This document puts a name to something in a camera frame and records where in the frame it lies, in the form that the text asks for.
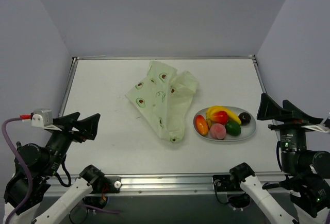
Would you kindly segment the red fake apple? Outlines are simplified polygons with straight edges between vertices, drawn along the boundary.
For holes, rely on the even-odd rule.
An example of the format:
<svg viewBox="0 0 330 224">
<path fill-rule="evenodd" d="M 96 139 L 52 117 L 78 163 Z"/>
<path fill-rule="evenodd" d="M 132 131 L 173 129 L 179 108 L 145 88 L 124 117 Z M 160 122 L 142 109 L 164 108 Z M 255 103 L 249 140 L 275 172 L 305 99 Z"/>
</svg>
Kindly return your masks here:
<svg viewBox="0 0 330 224">
<path fill-rule="evenodd" d="M 214 123 L 225 125 L 228 121 L 228 115 L 225 111 L 216 111 L 211 114 L 210 120 Z"/>
</svg>

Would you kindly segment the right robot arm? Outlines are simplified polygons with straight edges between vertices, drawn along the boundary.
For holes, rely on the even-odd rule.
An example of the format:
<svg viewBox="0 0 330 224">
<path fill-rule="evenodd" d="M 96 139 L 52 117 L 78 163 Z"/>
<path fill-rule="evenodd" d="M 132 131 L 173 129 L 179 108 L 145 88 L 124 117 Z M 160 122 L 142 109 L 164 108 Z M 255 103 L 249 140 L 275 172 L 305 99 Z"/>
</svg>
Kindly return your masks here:
<svg viewBox="0 0 330 224">
<path fill-rule="evenodd" d="M 270 223 L 326 223 L 329 217 L 329 152 L 307 149 L 306 133 L 329 133 L 329 117 L 312 117 L 288 100 L 278 105 L 263 93 L 257 113 L 258 120 L 275 120 L 269 125 L 279 132 L 277 159 L 285 179 L 261 184 L 247 163 L 230 169 L 229 183 L 243 190 L 259 207 Z M 297 211 L 297 218 L 287 213 L 269 193 L 283 188 Z"/>
</svg>

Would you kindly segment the orange fake fruit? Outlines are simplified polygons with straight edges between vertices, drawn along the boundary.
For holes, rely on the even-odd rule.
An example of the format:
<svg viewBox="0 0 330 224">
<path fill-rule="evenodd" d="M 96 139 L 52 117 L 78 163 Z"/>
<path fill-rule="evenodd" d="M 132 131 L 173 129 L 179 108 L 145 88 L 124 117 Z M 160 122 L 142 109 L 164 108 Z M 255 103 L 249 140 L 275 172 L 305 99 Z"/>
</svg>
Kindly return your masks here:
<svg viewBox="0 0 330 224">
<path fill-rule="evenodd" d="M 200 135 L 206 136 L 208 134 L 209 127 L 208 127 L 208 124 L 207 124 L 205 118 L 202 115 L 197 115 L 195 117 L 194 124 L 195 124 L 197 132 Z"/>
</svg>

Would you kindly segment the pink fake peach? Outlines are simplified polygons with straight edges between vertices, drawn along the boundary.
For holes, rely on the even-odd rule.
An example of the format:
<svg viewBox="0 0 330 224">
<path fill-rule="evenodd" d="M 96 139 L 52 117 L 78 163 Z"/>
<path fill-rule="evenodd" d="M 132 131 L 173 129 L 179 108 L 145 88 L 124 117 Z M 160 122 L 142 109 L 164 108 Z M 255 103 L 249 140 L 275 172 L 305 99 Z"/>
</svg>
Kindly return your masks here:
<svg viewBox="0 0 330 224">
<path fill-rule="evenodd" d="M 213 139 L 223 140 L 226 136 L 226 129 L 222 124 L 213 124 L 210 128 L 210 136 Z"/>
</svg>

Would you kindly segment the dark purple fake plum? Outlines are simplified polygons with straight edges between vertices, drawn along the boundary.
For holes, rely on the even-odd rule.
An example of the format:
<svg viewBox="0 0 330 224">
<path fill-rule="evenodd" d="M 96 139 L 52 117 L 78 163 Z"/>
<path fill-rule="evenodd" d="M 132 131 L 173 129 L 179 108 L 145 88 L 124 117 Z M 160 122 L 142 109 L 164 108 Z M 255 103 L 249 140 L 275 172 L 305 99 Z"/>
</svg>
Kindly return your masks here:
<svg viewBox="0 0 330 224">
<path fill-rule="evenodd" d="M 247 112 L 242 112 L 238 115 L 240 121 L 241 121 L 241 125 L 245 126 L 248 125 L 251 122 L 251 116 L 249 113 Z"/>
</svg>

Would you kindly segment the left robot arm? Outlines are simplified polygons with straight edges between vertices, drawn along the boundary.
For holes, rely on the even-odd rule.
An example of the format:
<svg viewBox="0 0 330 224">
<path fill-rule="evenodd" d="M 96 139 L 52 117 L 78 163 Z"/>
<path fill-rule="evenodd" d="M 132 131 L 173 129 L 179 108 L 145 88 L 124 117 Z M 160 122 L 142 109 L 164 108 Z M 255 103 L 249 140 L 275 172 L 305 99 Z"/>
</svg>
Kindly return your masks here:
<svg viewBox="0 0 330 224">
<path fill-rule="evenodd" d="M 95 166 L 87 166 L 73 182 L 68 177 L 64 183 L 58 174 L 61 167 L 66 170 L 67 151 L 73 142 L 95 140 L 100 114 L 79 119 L 75 112 L 53 118 L 49 109 L 37 109 L 31 114 L 10 118 L 2 123 L 2 134 L 15 159 L 15 172 L 6 185 L 4 223 L 60 223 L 71 209 L 90 193 L 99 193 L 106 184 L 105 175 Z M 28 143 L 14 144 L 8 134 L 7 125 L 29 121 L 33 127 L 51 133 L 44 147 Z M 50 188 L 48 180 L 57 178 L 68 190 L 43 214 L 35 213 Z"/>
</svg>

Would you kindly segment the green fake fruit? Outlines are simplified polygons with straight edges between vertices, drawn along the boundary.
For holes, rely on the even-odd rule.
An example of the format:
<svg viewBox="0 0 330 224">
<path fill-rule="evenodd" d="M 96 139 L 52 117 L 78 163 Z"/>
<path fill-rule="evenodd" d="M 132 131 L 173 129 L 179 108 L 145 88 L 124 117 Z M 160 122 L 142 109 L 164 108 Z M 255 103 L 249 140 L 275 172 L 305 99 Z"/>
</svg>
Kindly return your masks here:
<svg viewBox="0 0 330 224">
<path fill-rule="evenodd" d="M 231 136 L 239 136 L 241 134 L 241 126 L 233 120 L 230 120 L 225 124 L 225 129 L 227 134 Z"/>
</svg>

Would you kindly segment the yellow fake banana bunch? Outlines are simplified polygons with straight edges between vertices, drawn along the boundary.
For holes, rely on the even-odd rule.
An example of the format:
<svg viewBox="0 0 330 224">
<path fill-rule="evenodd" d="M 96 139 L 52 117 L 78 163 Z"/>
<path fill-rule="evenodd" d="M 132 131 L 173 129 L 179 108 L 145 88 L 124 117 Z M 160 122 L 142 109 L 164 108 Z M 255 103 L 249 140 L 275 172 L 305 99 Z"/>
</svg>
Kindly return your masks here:
<svg viewBox="0 0 330 224">
<path fill-rule="evenodd" d="M 241 121 L 240 121 L 238 115 L 235 114 L 233 111 L 231 111 L 228 108 L 223 107 L 223 106 L 212 106 L 212 107 L 209 107 L 206 111 L 206 122 L 207 122 L 209 128 L 211 128 L 212 124 L 214 123 L 210 120 L 210 116 L 211 116 L 211 114 L 213 114 L 216 111 L 225 111 L 228 115 L 228 121 L 233 120 L 233 121 L 237 122 L 239 125 L 241 125 Z"/>
</svg>

